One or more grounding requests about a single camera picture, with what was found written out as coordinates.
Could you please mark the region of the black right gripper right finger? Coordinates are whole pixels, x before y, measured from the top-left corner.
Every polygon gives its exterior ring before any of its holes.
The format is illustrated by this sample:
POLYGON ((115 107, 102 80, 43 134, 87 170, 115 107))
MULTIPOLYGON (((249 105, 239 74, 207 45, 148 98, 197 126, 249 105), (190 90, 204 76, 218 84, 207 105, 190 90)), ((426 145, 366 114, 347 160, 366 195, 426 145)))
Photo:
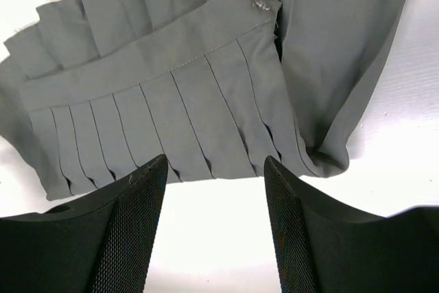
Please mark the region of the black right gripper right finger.
POLYGON ((273 157, 265 192, 283 292, 437 292, 438 208, 356 209, 273 157))

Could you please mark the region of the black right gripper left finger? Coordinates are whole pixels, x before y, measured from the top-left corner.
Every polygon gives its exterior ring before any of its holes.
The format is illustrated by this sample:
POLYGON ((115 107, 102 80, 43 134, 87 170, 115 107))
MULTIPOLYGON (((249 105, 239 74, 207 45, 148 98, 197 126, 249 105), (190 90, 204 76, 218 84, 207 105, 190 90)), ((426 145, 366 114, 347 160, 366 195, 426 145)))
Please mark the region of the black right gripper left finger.
POLYGON ((2 292, 142 292, 167 184, 164 155, 44 213, 1 219, 2 292))

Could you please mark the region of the grey pleated skirt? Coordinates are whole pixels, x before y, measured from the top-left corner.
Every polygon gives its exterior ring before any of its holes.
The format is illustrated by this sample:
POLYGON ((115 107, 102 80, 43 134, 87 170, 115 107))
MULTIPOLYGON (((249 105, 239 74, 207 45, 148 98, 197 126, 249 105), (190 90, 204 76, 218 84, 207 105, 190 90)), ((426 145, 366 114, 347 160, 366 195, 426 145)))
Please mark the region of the grey pleated skirt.
POLYGON ((1 136, 49 200, 158 154, 168 181, 349 166, 405 0, 59 0, 10 37, 1 136))

